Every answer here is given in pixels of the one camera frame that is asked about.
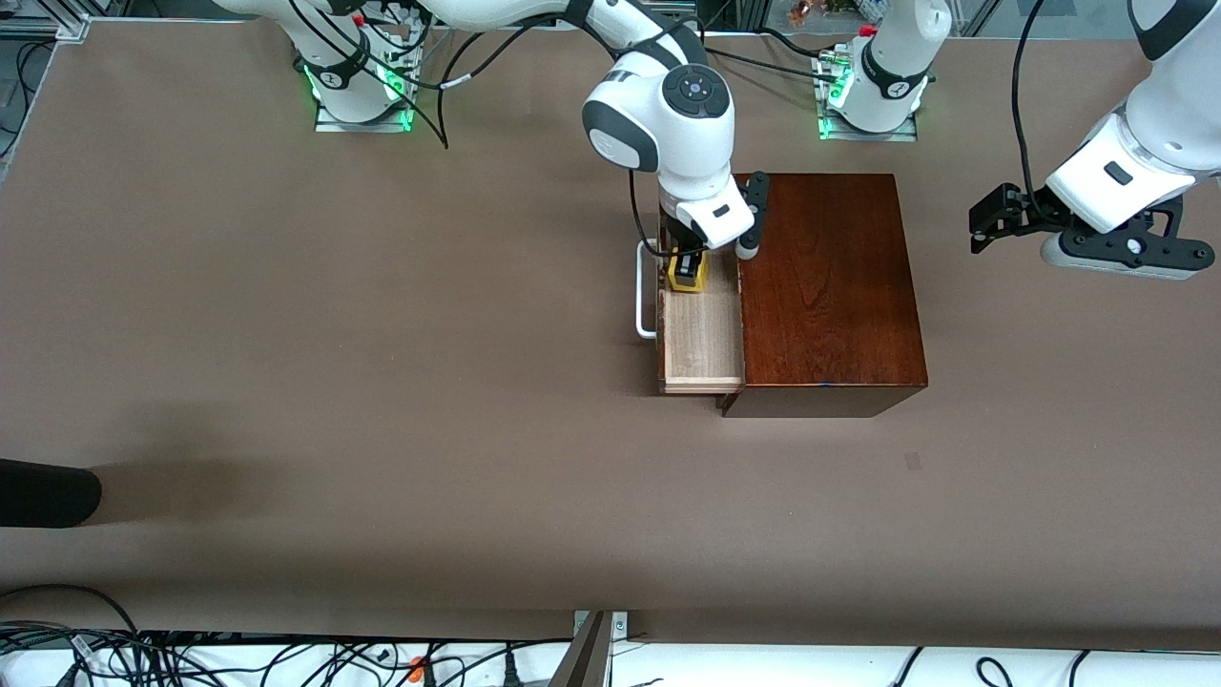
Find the yellow object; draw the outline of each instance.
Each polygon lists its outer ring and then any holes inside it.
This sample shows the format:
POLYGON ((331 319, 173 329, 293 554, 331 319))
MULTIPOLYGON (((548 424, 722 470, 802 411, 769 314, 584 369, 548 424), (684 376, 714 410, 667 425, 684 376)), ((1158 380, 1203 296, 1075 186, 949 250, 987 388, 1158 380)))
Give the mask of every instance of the yellow object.
POLYGON ((665 273, 670 279, 670 288, 684 293, 702 293, 703 283, 708 278, 708 262, 703 259, 703 256, 705 253, 681 256, 670 255, 669 265, 665 267, 665 273), (689 273, 690 270, 680 268, 680 266, 683 266, 683 260, 689 257, 696 260, 697 262, 695 275, 689 273))

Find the brown tabletop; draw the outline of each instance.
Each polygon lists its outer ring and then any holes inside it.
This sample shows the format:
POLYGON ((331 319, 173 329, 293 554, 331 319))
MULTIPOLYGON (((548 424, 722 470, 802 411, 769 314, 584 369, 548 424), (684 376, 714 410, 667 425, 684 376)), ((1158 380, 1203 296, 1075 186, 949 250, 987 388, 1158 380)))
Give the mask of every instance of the brown tabletop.
MULTIPOLYGON (((803 79, 716 63, 736 170, 895 174, 929 372, 877 420, 726 421, 656 393, 587 38, 531 32, 455 89, 443 151, 315 134, 275 26, 94 24, 0 189, 0 455, 105 466, 112 505, 0 533, 0 582, 193 630, 563 635, 606 606, 665 639, 1221 648, 1221 270, 969 254, 967 209, 1018 177, 1012 50, 950 41, 916 144, 821 142, 803 79)), ((1147 71, 1033 44, 1035 172, 1147 71)), ((1203 184, 1184 234, 1219 214, 1203 184)), ((114 622, 40 606, 12 613, 114 622)))

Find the white floor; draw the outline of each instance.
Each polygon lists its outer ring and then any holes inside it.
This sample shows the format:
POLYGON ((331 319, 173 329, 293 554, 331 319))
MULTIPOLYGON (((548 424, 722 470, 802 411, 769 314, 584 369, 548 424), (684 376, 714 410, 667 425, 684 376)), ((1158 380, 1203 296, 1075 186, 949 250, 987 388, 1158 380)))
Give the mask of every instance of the white floor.
MULTIPOLYGON (((454 644, 437 656, 458 655, 468 663, 487 655, 502 644, 454 644)), ((283 647, 227 647, 192 649, 189 656, 208 667, 258 667, 271 660, 283 647)), ((393 646, 386 646, 383 663, 393 661, 393 646)), ((565 644, 531 647, 515 652, 523 682, 551 677, 559 665, 565 644)), ((371 652, 381 653, 381 648, 371 652)), ((398 665, 407 665, 424 653, 422 644, 398 646, 398 665)), ((319 646, 276 666, 267 687, 300 687, 305 678, 331 656, 332 648, 319 646)), ((891 685, 910 654, 906 647, 763 647, 697 644, 619 643, 612 661, 609 687, 642 687, 658 681, 658 687, 778 686, 778 687, 886 687, 891 685)), ((1076 652, 1015 649, 926 650, 913 665, 905 687, 983 687, 976 675, 982 656, 1000 661, 1016 687, 1063 687, 1076 652)), ((29 650, 0 656, 0 682, 5 687, 50 687, 66 672, 72 656, 68 650, 29 650)), ((106 655, 95 654, 95 670, 105 671, 106 655)), ((437 665, 437 682, 455 675, 457 661, 437 665)), ((391 680, 389 671, 379 675, 347 669, 336 677, 335 687, 377 687, 391 680)), ((261 672, 217 676, 226 687, 258 687, 261 672)), ((493 659, 473 670, 466 687, 499 687, 504 663, 493 659)), ((993 682, 1004 685, 999 675, 993 682)), ((96 687, 125 687, 122 681, 96 680, 96 687)), ((187 687, 193 687, 187 680, 187 687)), ((314 685, 321 678, 315 677, 314 685)), ((85 687, 84 677, 77 685, 85 687)), ((1078 687, 1215 687, 1221 685, 1221 656, 1211 654, 1093 653, 1082 663, 1078 687)))

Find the dark wood surface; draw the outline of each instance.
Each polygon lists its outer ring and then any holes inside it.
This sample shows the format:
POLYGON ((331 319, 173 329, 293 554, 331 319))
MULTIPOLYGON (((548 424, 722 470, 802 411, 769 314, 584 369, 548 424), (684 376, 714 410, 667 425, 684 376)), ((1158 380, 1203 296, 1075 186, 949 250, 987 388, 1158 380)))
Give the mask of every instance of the dark wood surface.
POLYGON ((894 176, 772 174, 739 268, 747 387, 928 384, 894 176))

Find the black object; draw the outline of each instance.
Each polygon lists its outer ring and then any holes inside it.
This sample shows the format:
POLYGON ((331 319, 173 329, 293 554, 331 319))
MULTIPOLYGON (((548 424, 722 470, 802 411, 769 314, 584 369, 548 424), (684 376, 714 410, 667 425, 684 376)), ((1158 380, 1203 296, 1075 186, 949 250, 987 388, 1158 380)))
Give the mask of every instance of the black object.
POLYGON ((1204 240, 1178 238, 1183 215, 1182 195, 1162 200, 1133 216, 1125 226, 1099 233, 1085 223, 1049 188, 1032 198, 1012 183, 1002 183, 971 207, 971 251, 982 253, 998 238, 1026 236, 1040 231, 1060 233, 1060 248, 1074 257, 1100 260, 1137 267, 1164 267, 1186 271, 1208 268, 1216 251, 1204 240), (1162 233, 1153 231, 1161 216, 1162 233), (1136 240, 1133 251, 1128 240, 1136 240))
POLYGON ((513 655, 513 644, 505 644, 509 653, 504 654, 504 687, 521 687, 521 677, 518 675, 518 660, 513 655))
POLYGON ((737 237, 737 244, 746 250, 758 248, 759 242, 763 239, 763 220, 767 218, 767 194, 770 185, 772 177, 767 172, 755 172, 746 179, 746 185, 742 187, 742 198, 746 199, 746 205, 755 212, 755 226, 737 237))
POLYGON ((672 254, 668 256, 674 260, 674 281, 694 288, 698 282, 700 265, 703 264, 707 253, 705 244, 708 237, 700 229, 700 222, 692 221, 687 227, 669 212, 662 212, 662 225, 672 239, 672 254))
POLYGON ((912 88, 919 85, 921 81, 924 81, 924 74, 928 73, 928 67, 924 67, 918 74, 912 76, 899 76, 894 72, 886 71, 878 60, 873 56, 873 40, 871 39, 864 44, 864 50, 861 51, 861 66, 864 68, 864 76, 869 77, 869 81, 878 84, 878 89, 882 90, 882 96, 886 100, 900 100, 912 92, 912 88))
POLYGON ((337 65, 315 65, 305 60, 305 68, 314 74, 314 79, 332 90, 341 90, 348 87, 352 77, 366 70, 369 63, 369 34, 360 32, 360 49, 348 55, 337 65))
POLYGON ((717 118, 729 110, 729 85, 703 65, 685 65, 665 74, 662 98, 672 110, 692 120, 717 118))
POLYGON ((101 482, 82 469, 0 459, 0 527, 76 527, 101 503, 101 482))
POLYGON ((593 131, 623 143, 636 151, 635 168, 643 172, 657 171, 658 151, 657 142, 647 131, 636 122, 629 120, 623 112, 601 100, 587 100, 581 106, 581 124, 585 126, 590 135, 590 143, 597 148, 603 139, 593 135, 593 131))
POLYGON ((1132 4, 1128 2, 1128 18, 1137 29, 1137 43, 1140 51, 1150 62, 1161 59, 1170 52, 1178 41, 1187 38, 1188 33, 1199 26, 1204 17, 1209 16, 1217 0, 1177 0, 1170 11, 1166 12, 1158 23, 1149 28, 1143 28, 1132 13, 1132 4))

